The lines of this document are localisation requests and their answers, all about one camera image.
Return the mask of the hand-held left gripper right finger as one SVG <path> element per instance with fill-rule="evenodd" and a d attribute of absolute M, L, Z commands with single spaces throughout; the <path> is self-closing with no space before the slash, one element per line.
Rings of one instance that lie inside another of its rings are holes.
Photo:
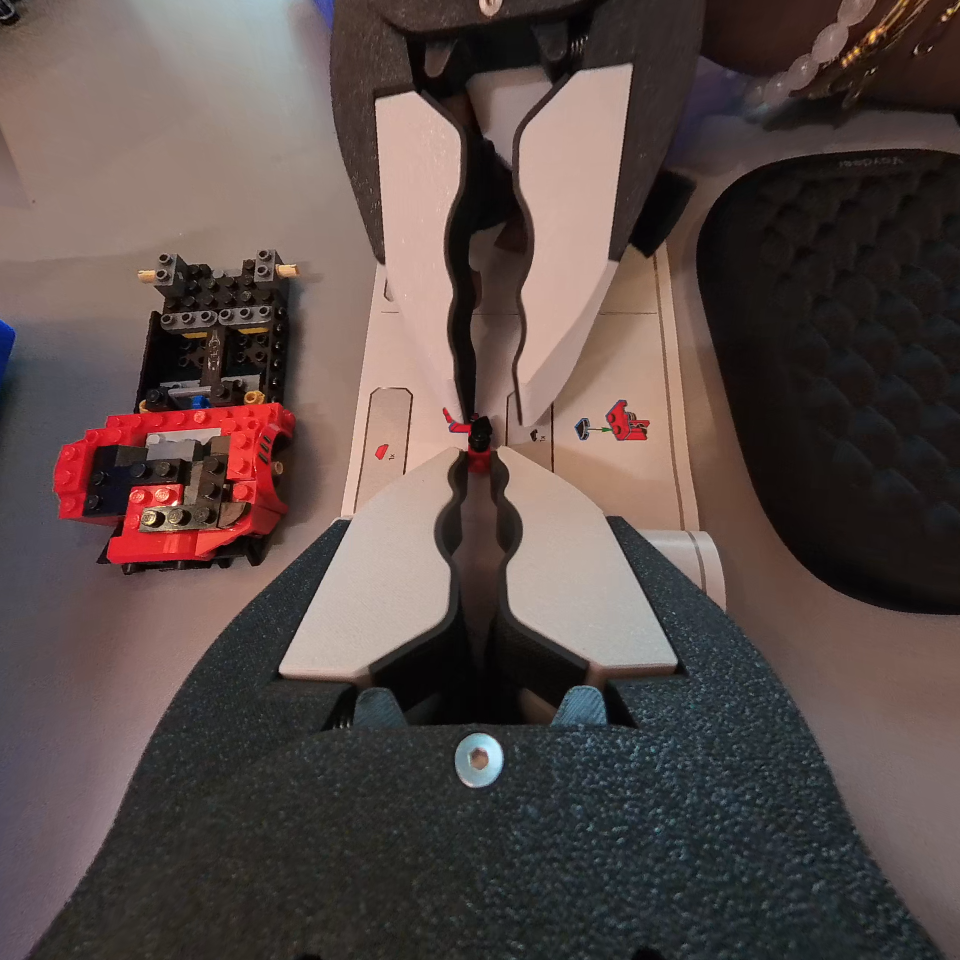
<path fill-rule="evenodd" d="M 485 720 L 533 722 L 522 693 L 560 713 L 595 692 L 608 722 L 630 722 L 611 682 L 674 674 L 680 662 L 606 515 L 510 447 L 490 455 L 503 551 L 485 650 Z"/>

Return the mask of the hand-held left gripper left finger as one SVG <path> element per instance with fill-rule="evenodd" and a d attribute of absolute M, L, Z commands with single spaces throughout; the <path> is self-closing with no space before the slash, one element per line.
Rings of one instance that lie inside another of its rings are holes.
<path fill-rule="evenodd" d="M 474 655 L 452 556 L 467 453 L 450 447 L 356 511 L 278 668 L 390 690 L 428 723 L 471 720 Z"/>

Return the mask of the red and black lego car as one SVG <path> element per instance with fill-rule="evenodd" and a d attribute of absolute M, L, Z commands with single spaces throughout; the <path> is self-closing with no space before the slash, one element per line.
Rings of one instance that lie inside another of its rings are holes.
<path fill-rule="evenodd" d="M 290 282 L 261 248 L 236 269 L 162 253 L 138 280 L 150 314 L 132 412 L 66 444 L 63 520 L 108 527 L 99 564 L 145 571 L 260 565 L 287 514 L 279 489 L 295 415 L 285 407 Z"/>

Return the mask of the lego instruction booklet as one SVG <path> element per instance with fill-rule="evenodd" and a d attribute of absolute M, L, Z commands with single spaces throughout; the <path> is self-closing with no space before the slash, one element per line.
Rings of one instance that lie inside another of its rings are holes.
<path fill-rule="evenodd" d="M 718 606 L 726 583 L 703 531 L 690 467 L 676 316 L 666 246 L 629 247 L 574 372 L 548 412 L 522 427 L 510 361 L 520 337 L 521 258 L 482 238 L 471 255 L 482 299 L 471 334 L 476 399 L 494 442 L 517 449 L 647 537 Z M 466 428 L 426 383 L 385 268 L 376 269 L 341 516 L 450 447 Z"/>

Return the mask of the black quilted foam pad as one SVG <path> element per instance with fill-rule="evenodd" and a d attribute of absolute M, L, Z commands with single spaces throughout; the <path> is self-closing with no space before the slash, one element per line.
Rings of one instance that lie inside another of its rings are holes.
<path fill-rule="evenodd" d="M 790 553 L 886 609 L 959 607 L 959 159 L 791 158 L 709 210 L 697 272 L 739 446 Z"/>

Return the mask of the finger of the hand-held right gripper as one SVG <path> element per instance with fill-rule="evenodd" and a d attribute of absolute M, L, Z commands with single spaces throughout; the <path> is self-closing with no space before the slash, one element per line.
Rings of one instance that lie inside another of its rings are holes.
<path fill-rule="evenodd" d="M 467 134 L 414 90 L 378 99 L 375 122 L 390 292 L 439 405 L 466 421 L 475 393 Z"/>
<path fill-rule="evenodd" d="M 610 253 L 633 66 L 584 68 L 530 110 L 512 173 L 530 264 L 514 359 L 522 426 L 546 414 L 576 367 L 618 269 Z"/>

